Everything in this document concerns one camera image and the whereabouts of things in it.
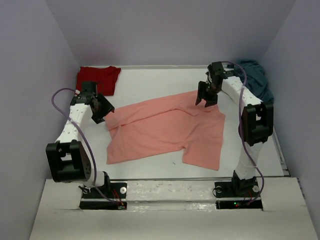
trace purple cable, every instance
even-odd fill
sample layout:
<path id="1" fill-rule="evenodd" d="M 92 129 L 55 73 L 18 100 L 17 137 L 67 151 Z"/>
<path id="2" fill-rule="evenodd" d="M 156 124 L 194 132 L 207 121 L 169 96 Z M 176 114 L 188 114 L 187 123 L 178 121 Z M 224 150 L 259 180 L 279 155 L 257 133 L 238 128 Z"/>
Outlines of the purple cable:
<path id="1" fill-rule="evenodd" d="M 55 104 L 55 96 L 64 91 L 64 90 L 69 90 L 69 91 L 72 91 L 72 92 L 76 92 L 75 90 L 71 89 L 71 88 L 68 88 L 68 87 L 64 87 L 64 88 L 61 88 L 59 89 L 58 91 L 56 91 L 52 97 L 51 97 L 51 103 L 52 105 L 54 106 L 55 109 L 57 109 L 63 116 L 65 116 L 72 124 L 73 126 L 75 126 L 75 128 L 78 130 L 79 134 L 81 135 L 85 145 L 87 146 L 88 150 L 89 150 L 89 153 L 90 153 L 90 156 L 91 156 L 91 159 L 92 159 L 92 163 L 93 163 L 93 169 L 94 169 L 94 177 L 93 177 L 93 185 L 96 185 L 96 180 L 97 180 L 97 164 L 96 164 L 96 160 L 95 160 L 95 157 L 94 157 L 94 153 L 92 152 L 92 149 L 89 145 L 89 142 L 87 140 L 87 138 L 85 137 L 85 134 L 82 132 L 81 128 L 78 126 L 78 124 L 76 124 L 70 117 L 69 115 L 63 111 L 62 109 L 60 109 L 56 104 Z M 117 201 L 114 201 L 114 200 L 111 200 L 110 198 L 108 198 L 107 196 L 105 196 L 101 191 L 100 189 L 97 187 L 97 186 L 94 186 L 94 188 L 97 190 L 97 192 L 106 200 L 108 200 L 109 202 L 111 203 L 115 203 L 115 204 L 118 204 Z"/>
<path id="2" fill-rule="evenodd" d="M 248 150 L 247 150 L 247 147 L 246 147 L 246 144 L 245 144 L 245 136 L 244 136 L 244 130 L 243 130 L 243 122 L 242 122 L 242 118 L 241 118 L 241 115 L 242 115 L 242 112 L 241 112 L 241 108 L 242 108 L 242 97 L 244 95 L 244 90 L 245 90 L 245 86 L 247 84 L 247 74 L 246 74 L 246 71 L 239 65 L 239 64 L 236 64 L 234 62 L 231 62 L 231 61 L 222 61 L 222 63 L 227 63 L 227 64 L 232 64 L 232 65 L 235 65 L 237 66 L 242 72 L 243 72 L 243 75 L 244 75 L 244 81 L 243 81 L 243 85 L 242 85 L 242 88 L 241 88 L 241 91 L 240 91 L 240 98 L 239 98 L 239 129 L 240 129 L 240 138 L 241 138 L 241 142 L 242 142 L 242 146 L 243 146 L 243 149 L 246 153 L 246 155 L 248 156 L 248 158 L 250 159 L 252 165 L 255 167 L 255 169 L 257 170 L 257 172 L 260 174 L 261 176 L 261 180 L 262 180 L 262 184 L 261 184 L 261 189 L 260 191 L 258 192 L 257 196 L 250 200 L 249 202 L 246 203 L 246 205 L 249 205 L 251 204 L 252 202 L 254 202 L 257 198 L 260 197 L 264 187 L 265 187 L 265 178 L 262 174 L 262 172 L 259 170 L 259 168 L 257 167 L 257 164 L 255 163 L 255 161 L 252 159 L 252 157 L 250 156 Z"/>

